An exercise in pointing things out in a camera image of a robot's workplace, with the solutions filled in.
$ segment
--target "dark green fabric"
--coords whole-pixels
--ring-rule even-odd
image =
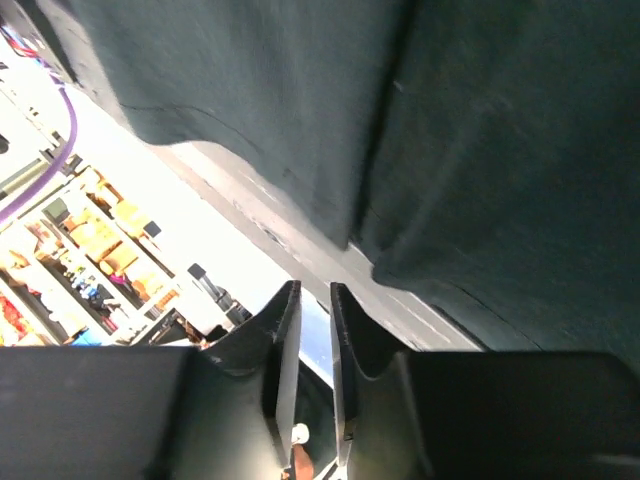
[[[638,2],[40,3],[112,115],[230,148],[376,280],[640,365]]]

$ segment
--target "purple cable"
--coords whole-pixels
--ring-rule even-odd
[[[71,104],[71,100],[67,95],[67,92],[64,90],[64,83],[60,81],[60,79],[51,76],[53,83],[58,86],[58,90],[60,91],[60,95],[64,100],[65,105],[67,106],[67,110],[69,111],[69,120],[71,121],[71,132],[69,133],[69,140],[65,144],[64,148],[60,152],[55,160],[49,165],[42,175],[40,175],[31,185],[27,187],[27,189],[14,198],[9,205],[0,210],[0,225],[6,222],[9,218],[11,218],[15,213],[20,210],[29,200],[35,197],[40,190],[42,190],[47,183],[49,183],[55,174],[62,168],[64,163],[71,155],[73,151],[73,147],[76,143],[76,138],[78,136],[78,117],[76,116],[76,111]]]

